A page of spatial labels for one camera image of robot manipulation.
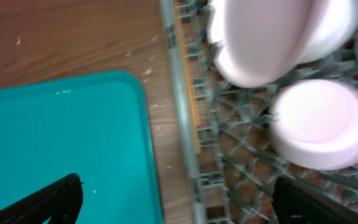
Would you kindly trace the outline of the wooden chopstick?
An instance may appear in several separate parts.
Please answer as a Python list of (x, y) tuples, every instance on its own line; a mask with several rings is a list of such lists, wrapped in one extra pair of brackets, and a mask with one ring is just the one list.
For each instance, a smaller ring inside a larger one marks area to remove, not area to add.
[(198, 134), (198, 128), (200, 126), (200, 119), (198, 116), (198, 108), (196, 105), (196, 100), (195, 100), (195, 93), (194, 93), (194, 88), (193, 88), (193, 84), (191, 81), (191, 70), (190, 70), (190, 66), (189, 66), (189, 60), (187, 55), (187, 47), (186, 45), (186, 41), (185, 41), (185, 33), (184, 33), (184, 28), (183, 28), (183, 23), (181, 21), (181, 14), (180, 14), (180, 8), (178, 6), (174, 7), (174, 14), (175, 14), (175, 22), (176, 22), (176, 26), (177, 26), (177, 39), (178, 39), (178, 44), (180, 46), (180, 53), (181, 53), (181, 59), (182, 59), (182, 64), (183, 64), (183, 73), (184, 73), (184, 77), (185, 77), (185, 85), (186, 85), (186, 90), (187, 90), (187, 94), (188, 94), (188, 104), (190, 107), (190, 113), (191, 113), (191, 119), (192, 119), (192, 130), (193, 130), (193, 139), (195, 142), (195, 152), (197, 154), (201, 153), (201, 144), (200, 144), (200, 136)]

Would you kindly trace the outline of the large white plate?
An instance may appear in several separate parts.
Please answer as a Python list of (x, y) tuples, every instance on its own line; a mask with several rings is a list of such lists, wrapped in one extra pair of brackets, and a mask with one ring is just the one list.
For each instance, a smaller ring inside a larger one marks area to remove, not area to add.
[(241, 88), (274, 82), (306, 51), (326, 5), (319, 0), (212, 1), (217, 70)]

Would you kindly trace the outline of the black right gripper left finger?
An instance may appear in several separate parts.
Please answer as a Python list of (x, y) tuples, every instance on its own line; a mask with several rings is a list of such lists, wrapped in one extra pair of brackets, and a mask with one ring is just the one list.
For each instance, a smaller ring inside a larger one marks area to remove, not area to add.
[(75, 224), (82, 204), (82, 181), (69, 174), (0, 210), (0, 224)]

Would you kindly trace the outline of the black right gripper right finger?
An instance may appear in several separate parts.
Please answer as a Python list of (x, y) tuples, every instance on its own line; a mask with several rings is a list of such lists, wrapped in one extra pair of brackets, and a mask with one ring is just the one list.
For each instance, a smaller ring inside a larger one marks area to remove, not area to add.
[(358, 224), (358, 213), (287, 177), (277, 177), (272, 205), (279, 224)]

